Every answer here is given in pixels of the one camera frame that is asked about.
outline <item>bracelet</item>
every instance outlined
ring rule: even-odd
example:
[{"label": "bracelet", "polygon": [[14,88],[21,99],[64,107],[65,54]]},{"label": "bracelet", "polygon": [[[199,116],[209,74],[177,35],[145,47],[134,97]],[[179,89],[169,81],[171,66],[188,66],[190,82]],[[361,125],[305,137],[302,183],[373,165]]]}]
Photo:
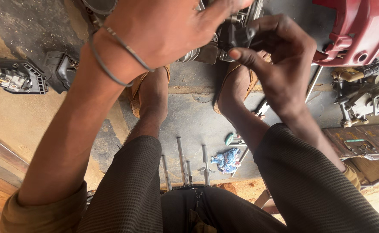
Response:
[{"label": "bracelet", "polygon": [[[142,61],[142,59],[135,53],[134,50],[132,50],[132,48],[130,48],[128,45],[126,45],[117,35],[116,33],[110,28],[110,27],[107,27],[105,25],[101,25],[101,27],[105,28],[145,69],[149,70],[150,72],[154,72],[155,70],[154,69],[151,69],[150,67],[148,67],[148,65],[146,65],[146,63],[144,61]],[[110,70],[105,66],[105,64],[103,63],[102,59],[100,58],[98,52],[96,51],[96,48],[95,46],[93,45],[93,35],[91,35],[89,37],[89,45],[90,45],[90,48],[92,49],[92,52],[96,58],[96,60],[98,61],[98,63],[100,64],[100,66],[102,67],[102,69],[106,72],[106,74],[111,78],[113,79],[115,82],[117,82],[118,84],[122,85],[122,86],[125,86],[125,87],[131,87],[133,85],[133,80],[129,83],[129,84],[126,84],[122,81],[120,81],[119,79],[117,79],[113,74],[112,72],[110,72]]]}]

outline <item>brown sandal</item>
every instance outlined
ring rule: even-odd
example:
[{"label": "brown sandal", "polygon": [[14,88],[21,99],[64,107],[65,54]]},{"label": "brown sandal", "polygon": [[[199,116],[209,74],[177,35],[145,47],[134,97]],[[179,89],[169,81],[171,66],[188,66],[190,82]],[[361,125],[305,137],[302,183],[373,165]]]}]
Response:
[{"label": "brown sandal", "polygon": [[[215,99],[215,102],[214,102],[214,111],[218,114],[221,114],[221,111],[218,109],[218,99],[220,98],[220,94],[221,94],[221,90],[223,89],[224,87],[224,84],[225,84],[225,81],[228,77],[228,75],[233,72],[235,69],[237,69],[238,67],[240,67],[241,64],[239,64],[238,62],[232,62],[229,67],[228,67],[228,72],[227,72],[227,75],[224,77],[224,81],[223,81],[223,84],[221,86],[221,89],[219,90],[219,92],[217,93],[217,98]],[[251,90],[253,90],[254,86],[256,85],[256,83],[258,82],[258,77],[256,75],[256,73],[254,73],[254,71],[252,71],[250,69],[250,85],[248,87],[248,90],[247,90],[247,94],[245,95],[245,98],[244,98],[244,101],[245,99],[247,98],[247,96],[250,94]]]},{"label": "brown sandal", "polygon": [[[166,69],[166,73],[168,75],[168,83],[169,83],[169,80],[171,79],[171,75],[169,73],[170,65],[166,65],[166,66],[164,66],[164,68]],[[129,88],[129,92],[128,92],[128,98],[129,98],[129,102],[131,104],[132,113],[137,118],[140,118],[140,114],[139,114],[140,101],[139,101],[138,90],[139,90],[140,84],[142,83],[142,80],[146,77],[146,75],[148,73],[149,73],[149,71],[141,74],[138,77],[136,77],[134,80],[134,84]]]}]

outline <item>hand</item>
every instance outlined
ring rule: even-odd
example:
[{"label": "hand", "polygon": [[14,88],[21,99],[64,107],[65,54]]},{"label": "hand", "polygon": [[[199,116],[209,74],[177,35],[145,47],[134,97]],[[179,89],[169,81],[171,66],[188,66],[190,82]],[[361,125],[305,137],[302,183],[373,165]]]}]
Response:
[{"label": "hand", "polygon": [[157,68],[206,45],[226,17],[252,1],[215,0],[197,11],[198,0],[122,0],[105,25],[149,67]]},{"label": "hand", "polygon": [[[234,48],[229,55],[256,72],[268,103],[281,120],[299,116],[306,109],[304,102],[316,42],[285,15],[264,16],[252,21],[249,27],[257,30],[253,47]],[[262,49],[271,54],[273,65],[257,54]]]}]

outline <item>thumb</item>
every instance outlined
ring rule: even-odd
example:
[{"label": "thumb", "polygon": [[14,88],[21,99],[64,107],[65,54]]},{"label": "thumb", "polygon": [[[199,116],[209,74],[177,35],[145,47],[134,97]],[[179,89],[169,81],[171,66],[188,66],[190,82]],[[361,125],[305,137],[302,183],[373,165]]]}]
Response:
[{"label": "thumb", "polygon": [[274,66],[265,62],[256,51],[246,48],[233,48],[228,51],[228,55],[239,63],[247,66],[256,72],[259,77],[269,77]]},{"label": "thumb", "polygon": [[201,31],[215,31],[232,13],[248,7],[254,0],[215,0],[198,13]]}]

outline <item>concrete floor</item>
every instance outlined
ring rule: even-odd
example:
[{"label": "concrete floor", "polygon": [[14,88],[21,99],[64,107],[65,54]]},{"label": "concrete floor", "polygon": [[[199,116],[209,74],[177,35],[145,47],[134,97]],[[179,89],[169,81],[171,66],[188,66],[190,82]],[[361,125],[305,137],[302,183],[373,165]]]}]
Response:
[{"label": "concrete floor", "polygon": [[[267,0],[265,14],[284,13],[293,18],[318,42],[328,42],[335,11],[311,4],[311,0]],[[51,50],[78,56],[80,47],[90,31],[84,14],[71,0],[5,1],[0,0],[0,57],[28,58],[42,68],[45,53]],[[207,65],[197,62],[173,63],[169,86],[169,114],[161,126],[162,151],[174,183],[181,182],[176,137],[181,136],[184,154],[192,162],[195,181],[203,181],[201,145],[206,144],[210,156],[229,149],[224,145],[226,135],[234,128],[213,109],[213,98],[227,70],[227,63]],[[335,92],[330,86],[330,69],[324,69],[308,106],[321,128],[339,127],[340,109],[333,104]],[[256,86],[247,98],[246,106],[253,110],[264,97]],[[65,93],[51,90],[43,96],[13,95],[0,88],[0,140],[27,162],[30,162],[38,142],[53,115],[63,102]],[[264,120],[273,125],[280,119],[269,111]],[[370,119],[378,124],[379,117]],[[132,115],[125,95],[114,103],[95,140],[85,180],[88,189],[95,189],[118,147],[122,146],[137,119]],[[229,175],[221,175],[210,166],[211,180],[224,182]],[[163,170],[160,167],[161,182]],[[232,180],[260,177],[257,166],[248,154]]]}]

